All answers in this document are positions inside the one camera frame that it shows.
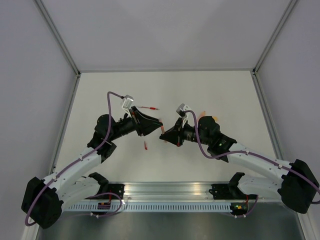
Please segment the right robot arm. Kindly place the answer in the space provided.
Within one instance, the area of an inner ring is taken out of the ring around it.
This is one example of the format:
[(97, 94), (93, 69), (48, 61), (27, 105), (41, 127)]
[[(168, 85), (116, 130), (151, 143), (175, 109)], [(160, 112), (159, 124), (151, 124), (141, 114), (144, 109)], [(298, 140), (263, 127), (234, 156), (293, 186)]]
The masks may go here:
[(316, 204), (314, 198), (320, 191), (320, 184), (306, 162), (269, 159), (221, 133), (219, 124), (211, 116), (201, 117), (195, 126), (180, 117), (159, 138), (178, 147), (184, 141), (206, 145), (212, 159), (239, 165), (260, 175), (235, 173), (227, 187), (232, 198), (255, 195), (280, 200), (300, 214), (307, 213), (309, 207)]

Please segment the aluminium frame post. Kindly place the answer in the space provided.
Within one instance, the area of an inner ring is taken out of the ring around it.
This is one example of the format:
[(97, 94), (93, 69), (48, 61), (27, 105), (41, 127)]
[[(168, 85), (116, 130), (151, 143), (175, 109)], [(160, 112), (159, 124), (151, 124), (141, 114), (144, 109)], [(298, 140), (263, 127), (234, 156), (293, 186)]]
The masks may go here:
[(45, 6), (42, 0), (33, 0), (35, 6), (37, 7), (40, 15), (42, 16), (45, 24), (47, 25), (48, 29), (50, 30), (51, 34), (53, 35), (54, 40), (56, 41), (59, 49), (61, 50), (65, 60), (71, 67), (74, 74), (79, 77), (81, 75), (81, 71), (77, 67), (65, 41), (63, 40), (54, 20), (52, 19), (47, 7)]
[(283, 14), (281, 15), (275, 29), (273, 30), (267, 44), (265, 45), (260, 57), (258, 58), (254, 68), (252, 69), (252, 73), (256, 75), (259, 71), (259, 69), (262, 67), (265, 59), (267, 58), (270, 50), (272, 49), (273, 45), (275, 44), (279, 34), (283, 30), (286, 22), (290, 18), (292, 12), (294, 11), (295, 7), (299, 3), (299, 0), (290, 0), (288, 2), (288, 5), (286, 6)]

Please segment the red gel pen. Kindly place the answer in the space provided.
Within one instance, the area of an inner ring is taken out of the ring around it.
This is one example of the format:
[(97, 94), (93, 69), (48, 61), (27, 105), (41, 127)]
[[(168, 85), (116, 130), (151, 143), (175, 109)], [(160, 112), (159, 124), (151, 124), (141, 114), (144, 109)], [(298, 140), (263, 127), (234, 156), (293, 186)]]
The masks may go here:
[(160, 110), (157, 107), (151, 107), (151, 106), (140, 106), (140, 105), (137, 105), (136, 107), (140, 108), (140, 109), (149, 109), (149, 110), (154, 110), (154, 111), (159, 111)]

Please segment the right aluminium frame post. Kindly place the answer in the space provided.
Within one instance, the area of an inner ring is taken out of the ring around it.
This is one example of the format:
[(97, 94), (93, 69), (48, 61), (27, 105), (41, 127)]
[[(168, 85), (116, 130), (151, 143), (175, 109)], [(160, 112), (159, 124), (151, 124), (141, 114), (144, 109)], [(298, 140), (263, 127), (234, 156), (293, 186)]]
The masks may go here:
[(286, 22), (290, 18), (292, 12), (294, 11), (295, 7), (299, 3), (299, 0), (290, 0), (288, 2), (288, 5), (286, 6), (283, 14), (281, 15), (275, 29), (273, 30), (267, 44), (265, 45), (260, 57), (258, 58), (254, 68), (252, 69), (252, 73), (256, 75), (259, 71), (259, 69), (262, 67), (265, 59), (267, 58), (270, 50), (272, 49), (273, 45), (275, 44), (279, 34), (283, 30)]

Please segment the aluminium mounting rail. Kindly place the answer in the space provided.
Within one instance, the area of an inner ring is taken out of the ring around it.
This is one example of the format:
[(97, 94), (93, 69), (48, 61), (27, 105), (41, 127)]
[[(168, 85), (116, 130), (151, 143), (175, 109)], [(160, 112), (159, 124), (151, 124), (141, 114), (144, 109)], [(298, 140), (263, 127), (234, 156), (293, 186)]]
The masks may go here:
[(248, 193), (234, 197), (226, 182), (114, 182), (106, 191), (132, 202), (241, 202), (256, 198)]

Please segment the left aluminium frame post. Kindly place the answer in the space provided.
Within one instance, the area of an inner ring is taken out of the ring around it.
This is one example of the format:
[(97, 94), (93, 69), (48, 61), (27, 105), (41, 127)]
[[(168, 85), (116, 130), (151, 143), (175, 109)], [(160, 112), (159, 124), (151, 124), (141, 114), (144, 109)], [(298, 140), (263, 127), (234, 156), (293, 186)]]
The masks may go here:
[(40, 15), (42, 16), (45, 24), (47, 25), (48, 29), (50, 30), (51, 34), (53, 35), (54, 40), (56, 41), (59, 49), (61, 50), (65, 60), (71, 67), (74, 74), (79, 77), (81, 75), (81, 71), (77, 67), (65, 41), (63, 40), (54, 20), (52, 19), (47, 7), (45, 6), (42, 0), (33, 0), (35, 6), (37, 7)]

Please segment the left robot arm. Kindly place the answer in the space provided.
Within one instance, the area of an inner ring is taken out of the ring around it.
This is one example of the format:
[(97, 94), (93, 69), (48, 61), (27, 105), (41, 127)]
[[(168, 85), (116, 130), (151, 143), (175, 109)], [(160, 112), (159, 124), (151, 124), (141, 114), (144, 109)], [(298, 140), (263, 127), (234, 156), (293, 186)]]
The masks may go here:
[(109, 193), (109, 181), (101, 174), (91, 173), (83, 183), (78, 180), (113, 154), (117, 147), (114, 140), (132, 132), (144, 137), (162, 125), (159, 119), (140, 112), (135, 106), (119, 121), (110, 114), (101, 115), (92, 139), (78, 159), (59, 172), (28, 181), (21, 204), (22, 211), (26, 213), (25, 225), (37, 224), (47, 229), (73, 204), (93, 196), (104, 199)]

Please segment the translucent orange highlighter marker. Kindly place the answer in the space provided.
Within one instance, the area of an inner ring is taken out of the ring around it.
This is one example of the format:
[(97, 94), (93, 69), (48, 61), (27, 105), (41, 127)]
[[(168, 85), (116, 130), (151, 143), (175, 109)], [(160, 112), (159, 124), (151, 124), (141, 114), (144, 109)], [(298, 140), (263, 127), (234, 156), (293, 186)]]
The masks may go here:
[(205, 117), (206, 116), (206, 111), (202, 111), (200, 114), (199, 114), (199, 116), (198, 116), (198, 118), (197, 118), (197, 121), (199, 121), (202, 117)]

